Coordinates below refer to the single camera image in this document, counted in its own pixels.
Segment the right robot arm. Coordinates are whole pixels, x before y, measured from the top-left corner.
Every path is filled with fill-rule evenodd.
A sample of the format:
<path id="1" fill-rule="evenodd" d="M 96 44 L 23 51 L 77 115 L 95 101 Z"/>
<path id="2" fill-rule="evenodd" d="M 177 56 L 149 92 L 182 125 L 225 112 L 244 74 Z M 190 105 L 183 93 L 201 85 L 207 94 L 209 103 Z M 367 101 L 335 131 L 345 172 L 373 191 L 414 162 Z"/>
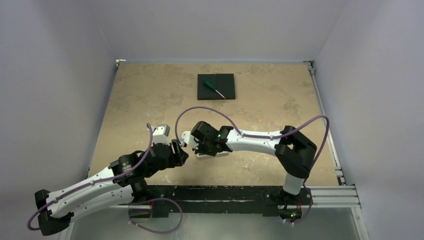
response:
<path id="1" fill-rule="evenodd" d="M 286 176 L 280 196 L 288 204 L 300 198 L 301 188 L 314 165 L 317 146 L 295 127 L 287 125 L 280 131 L 237 130 L 234 126 L 212 127 L 199 121 L 190 131 L 180 134 L 183 145 L 195 154 L 215 157 L 220 153 L 247 151 L 274 156 Z"/>

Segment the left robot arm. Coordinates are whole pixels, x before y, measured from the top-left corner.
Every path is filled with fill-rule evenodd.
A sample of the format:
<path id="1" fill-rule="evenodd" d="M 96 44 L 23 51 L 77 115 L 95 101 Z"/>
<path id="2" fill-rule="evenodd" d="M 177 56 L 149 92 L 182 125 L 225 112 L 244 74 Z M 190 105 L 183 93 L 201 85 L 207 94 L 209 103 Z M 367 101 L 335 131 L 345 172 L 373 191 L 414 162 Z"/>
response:
<path id="1" fill-rule="evenodd" d="M 34 195 L 36 230 L 50 236 L 78 218 L 114 205 L 163 201 L 165 193 L 152 191 L 146 179 L 158 171 L 181 167 L 188 158 L 175 139 L 169 144 L 154 143 L 146 151 L 120 156 L 95 175 L 63 190 L 39 190 Z"/>

